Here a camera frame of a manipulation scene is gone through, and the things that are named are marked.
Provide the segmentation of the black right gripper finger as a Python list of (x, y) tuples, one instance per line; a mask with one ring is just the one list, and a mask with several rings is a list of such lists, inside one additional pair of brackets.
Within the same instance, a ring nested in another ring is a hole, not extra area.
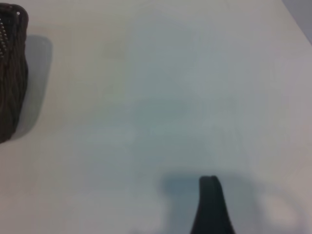
[(192, 234), (234, 234), (221, 183), (216, 176), (199, 179), (199, 203)]

